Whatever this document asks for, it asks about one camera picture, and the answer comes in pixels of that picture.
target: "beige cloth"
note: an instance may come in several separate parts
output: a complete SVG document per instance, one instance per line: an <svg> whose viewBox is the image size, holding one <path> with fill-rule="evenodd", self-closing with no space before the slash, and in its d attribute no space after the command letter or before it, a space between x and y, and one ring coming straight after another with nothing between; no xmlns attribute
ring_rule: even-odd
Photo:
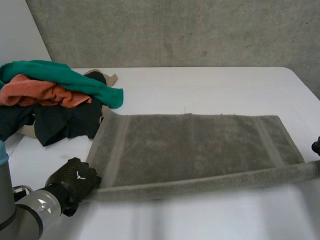
<svg viewBox="0 0 320 240"><path fill-rule="evenodd" d="M83 75L87 75L87 74L92 73L92 72L99 72L99 73L103 74L103 76L105 78L105 81L106 81L106 85L108 87L113 87L113 85L115 85L115 83L118 81L118 76L117 75L113 74L112 76L108 76L107 74L104 74L103 72L101 72L98 69L92 69L90 71L87 71Z"/></svg>

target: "table surface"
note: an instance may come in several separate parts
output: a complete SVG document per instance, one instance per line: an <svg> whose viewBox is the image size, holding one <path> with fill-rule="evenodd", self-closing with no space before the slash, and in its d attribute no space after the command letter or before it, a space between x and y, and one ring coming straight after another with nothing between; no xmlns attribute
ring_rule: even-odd
<svg viewBox="0 0 320 240"><path fill-rule="evenodd" d="M123 88L118 114L278 115L306 162L320 135L320 101L283 67L99 68ZM89 68L75 71L84 74ZM6 141L12 184L42 188L68 159L86 160L92 141L48 147L15 134ZM157 201L84 203L42 240L316 240L320 181Z"/></svg>

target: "concrete wall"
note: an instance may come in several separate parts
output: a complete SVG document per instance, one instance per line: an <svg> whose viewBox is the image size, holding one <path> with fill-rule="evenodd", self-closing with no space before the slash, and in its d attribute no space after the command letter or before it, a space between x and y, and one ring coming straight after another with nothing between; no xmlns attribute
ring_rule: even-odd
<svg viewBox="0 0 320 240"><path fill-rule="evenodd" d="M27 0L74 68L279 66L320 98L320 0Z"/></svg>
<svg viewBox="0 0 320 240"><path fill-rule="evenodd" d="M0 0L0 66L19 60L49 60L24 0Z"/></svg>

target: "fabric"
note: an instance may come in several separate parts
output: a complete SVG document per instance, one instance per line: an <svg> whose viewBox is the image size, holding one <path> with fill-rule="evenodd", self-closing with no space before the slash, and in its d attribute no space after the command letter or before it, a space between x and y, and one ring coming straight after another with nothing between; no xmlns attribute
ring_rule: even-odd
<svg viewBox="0 0 320 240"><path fill-rule="evenodd" d="M0 140L7 140L24 125L35 121L34 106L0 106Z"/></svg>
<svg viewBox="0 0 320 240"><path fill-rule="evenodd" d="M90 71L87 71L87 72L86 72L85 74L83 74L83 75L87 75L87 74L90 74L90 73L92 73L92 72L98 72L98 73L103 74L103 76L104 76L104 78L105 78L105 80L106 80L106 85L107 85L108 87L112 87L112 86L115 85L115 83L118 81L117 75L113 74L112 76L108 76L107 74L102 73L102 72L101 72L100 70L98 70L98 69L92 69L92 70L90 70Z"/></svg>
<svg viewBox="0 0 320 240"><path fill-rule="evenodd" d="M86 75L93 81L106 84L101 73ZM34 123L34 134L43 146L54 144L64 138L86 135L93 139L100 126L102 102L92 98L90 104L83 103L73 108L61 105L43 106L1 106L0 107L0 140L5 141L19 129L28 136Z"/></svg>
<svg viewBox="0 0 320 240"><path fill-rule="evenodd" d="M162 198L265 187L319 176L277 116L107 112L87 162L102 177L91 200Z"/></svg>
<svg viewBox="0 0 320 240"><path fill-rule="evenodd" d="M24 74L32 79L59 84L61 87L81 92L100 100L110 108L116 109L123 104L122 89L110 88L99 81L72 71L67 65L51 61L14 61L0 67L0 88L9 83L16 75Z"/></svg>
<svg viewBox="0 0 320 240"><path fill-rule="evenodd" d="M30 106L39 103L74 108L91 101L91 97L81 92L67 90L54 82L31 79L23 74L14 76L0 91L0 106Z"/></svg>
<svg viewBox="0 0 320 240"><path fill-rule="evenodd" d="M90 73L88 78L106 84L101 73ZM43 146L54 144L64 138L88 136L93 139L100 126L102 102L92 98L90 104L81 104L73 108L61 105L34 107L35 136Z"/></svg>

